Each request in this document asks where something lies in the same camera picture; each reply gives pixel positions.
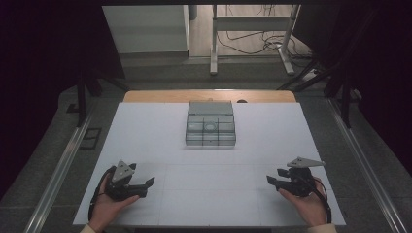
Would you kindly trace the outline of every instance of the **human hand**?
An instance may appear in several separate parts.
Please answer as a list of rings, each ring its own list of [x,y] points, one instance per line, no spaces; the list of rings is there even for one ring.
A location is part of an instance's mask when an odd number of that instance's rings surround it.
[[[118,213],[126,206],[134,203],[139,199],[139,196],[132,196],[124,201],[116,202],[108,195],[104,194],[108,175],[104,178],[100,185],[99,196],[94,204],[94,210],[88,226],[90,226],[96,233],[102,232],[106,226],[112,222]]]
[[[318,191],[325,197],[324,190],[321,185],[321,179],[315,178]],[[280,188],[279,192],[287,200],[289,200],[297,208],[300,216],[309,227],[325,225],[326,224],[326,210],[321,200],[315,193],[311,193],[307,197],[298,197],[290,192]]]

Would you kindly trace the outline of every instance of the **black strap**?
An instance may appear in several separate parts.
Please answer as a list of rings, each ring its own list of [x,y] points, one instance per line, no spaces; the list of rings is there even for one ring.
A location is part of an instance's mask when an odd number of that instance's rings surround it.
[[[88,207],[88,220],[91,220],[91,217],[93,215],[93,210],[94,210],[94,205],[96,204],[97,201],[97,197],[100,195],[100,185],[103,183],[104,178],[107,176],[107,174],[109,173],[114,173],[116,170],[116,166],[113,166],[111,168],[109,168],[102,176],[102,178],[100,179],[99,185],[96,187],[96,189],[94,190],[94,195],[91,198],[90,201],[90,206]]]
[[[304,183],[306,183],[306,185],[308,185],[312,189],[312,191],[318,196],[318,198],[321,200],[322,205],[324,206],[325,211],[326,211],[326,223],[328,224],[332,223],[332,211],[331,211],[330,205],[327,202],[326,198],[322,195],[320,191],[318,191],[316,187],[309,184],[306,180],[304,180],[300,176],[297,176],[297,175],[295,176],[301,181],[303,181]]]

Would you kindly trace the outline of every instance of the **white table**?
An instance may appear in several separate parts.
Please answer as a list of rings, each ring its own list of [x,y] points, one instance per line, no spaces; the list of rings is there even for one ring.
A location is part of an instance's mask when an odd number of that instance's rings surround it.
[[[304,225],[294,206],[267,183],[298,156],[320,160],[298,103],[233,104],[233,149],[185,144],[189,103],[120,103],[74,224],[87,223],[89,201],[103,173],[122,159],[137,163],[130,184],[155,177],[146,198],[114,225],[279,227]],[[332,222],[345,225],[323,167]]]

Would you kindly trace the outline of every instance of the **metal frame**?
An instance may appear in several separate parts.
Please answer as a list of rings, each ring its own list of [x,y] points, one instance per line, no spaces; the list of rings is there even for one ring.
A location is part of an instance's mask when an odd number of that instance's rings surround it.
[[[73,162],[73,159],[76,155],[76,152],[79,148],[79,145],[84,137],[88,125],[91,122],[91,117],[93,116],[96,100],[91,100],[89,104],[89,113],[87,114],[83,124],[80,127],[76,127],[73,132],[72,138],[67,144],[64,153],[61,155],[60,160],[58,161],[57,166],[54,169],[51,179],[43,192],[43,195],[37,204],[36,209],[33,212],[30,220],[28,221],[24,233],[27,232],[40,232],[43,228],[43,225],[49,215],[49,212],[52,208],[52,203],[54,202],[58,191],[63,184],[63,181],[69,171],[70,165]]]
[[[213,5],[213,35],[210,51],[210,74],[218,74],[218,31],[285,31],[281,46],[277,48],[288,75],[294,75],[287,55],[288,42],[297,16],[298,5],[292,5],[289,17],[218,17],[218,5]]]
[[[340,117],[340,110],[335,101],[332,101],[329,98],[326,98],[326,103],[328,104],[332,114],[336,120],[336,123],[339,129],[342,132],[342,135],[347,142],[352,155],[357,161],[360,170],[364,176],[364,179],[369,184],[370,190],[375,196],[376,202],[380,206],[382,213],[384,214],[389,226],[392,228],[393,232],[397,233],[406,233],[408,232],[405,228],[405,225],[400,218],[400,215],[395,207],[395,204],[392,202],[390,195],[379,182],[378,177],[373,171],[372,166],[369,163],[365,153],[361,149],[360,144],[358,143],[357,138],[352,132],[350,127],[347,127],[344,120]]]

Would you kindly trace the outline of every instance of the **stacked gray boxes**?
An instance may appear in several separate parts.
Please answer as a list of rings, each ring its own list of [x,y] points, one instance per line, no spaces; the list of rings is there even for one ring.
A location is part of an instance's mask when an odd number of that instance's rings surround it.
[[[236,133],[232,104],[190,102],[186,130],[187,146],[234,146]]]

